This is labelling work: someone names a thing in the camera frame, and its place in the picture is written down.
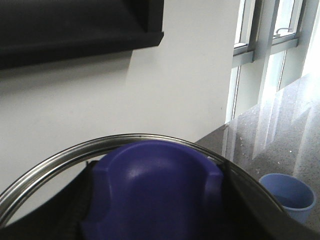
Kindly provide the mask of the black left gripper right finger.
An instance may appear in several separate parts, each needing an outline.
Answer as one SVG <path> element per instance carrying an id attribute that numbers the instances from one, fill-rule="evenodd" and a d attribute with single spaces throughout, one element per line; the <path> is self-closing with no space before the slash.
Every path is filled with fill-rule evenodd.
<path id="1" fill-rule="evenodd" d="M 230 162 L 218 165 L 223 173 L 222 203 L 227 223 L 220 240 L 318 240 L 320 234 L 293 220 L 254 183 L 232 170 Z"/>

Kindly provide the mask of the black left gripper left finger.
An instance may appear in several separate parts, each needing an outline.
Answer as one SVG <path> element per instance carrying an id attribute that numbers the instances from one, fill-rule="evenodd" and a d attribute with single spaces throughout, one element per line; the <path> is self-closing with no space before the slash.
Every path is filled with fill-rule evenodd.
<path id="1" fill-rule="evenodd" d="M 60 192 L 21 219 L 2 228 L 2 240 L 83 240 L 81 221 L 93 191 L 92 161 Z"/>

